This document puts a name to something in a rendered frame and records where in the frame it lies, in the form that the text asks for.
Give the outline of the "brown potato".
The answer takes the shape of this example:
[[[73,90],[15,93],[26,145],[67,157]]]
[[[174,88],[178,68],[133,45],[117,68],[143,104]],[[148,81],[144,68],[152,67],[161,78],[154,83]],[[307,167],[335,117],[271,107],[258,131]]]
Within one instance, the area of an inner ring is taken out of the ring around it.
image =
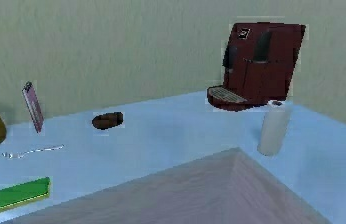
[[[92,120],[92,125],[99,130],[106,130],[109,128],[116,127],[123,123],[123,113],[122,112],[110,112],[102,115],[97,115]]]

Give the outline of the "dark red coffee machine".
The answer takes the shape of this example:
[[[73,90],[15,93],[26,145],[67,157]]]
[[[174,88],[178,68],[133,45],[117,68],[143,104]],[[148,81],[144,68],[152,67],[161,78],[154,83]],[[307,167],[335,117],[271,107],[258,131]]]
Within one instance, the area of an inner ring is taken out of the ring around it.
[[[223,83],[207,89],[209,104],[242,111],[285,100],[305,31],[302,24],[234,24],[222,61]]]

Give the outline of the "white paper towel roll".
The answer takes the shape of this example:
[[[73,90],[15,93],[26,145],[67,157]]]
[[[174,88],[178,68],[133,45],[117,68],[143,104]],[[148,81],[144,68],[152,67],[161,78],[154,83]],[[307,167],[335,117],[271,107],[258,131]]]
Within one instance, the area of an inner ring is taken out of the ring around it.
[[[270,100],[267,107],[257,151],[265,156],[274,156],[281,150],[292,107],[286,101],[277,100]]]

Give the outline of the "green sponge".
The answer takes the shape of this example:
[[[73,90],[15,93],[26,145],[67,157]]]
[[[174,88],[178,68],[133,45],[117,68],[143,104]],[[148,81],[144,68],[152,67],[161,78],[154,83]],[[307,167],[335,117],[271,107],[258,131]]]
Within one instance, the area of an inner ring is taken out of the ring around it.
[[[0,212],[48,197],[50,185],[50,178],[43,177],[0,189]]]

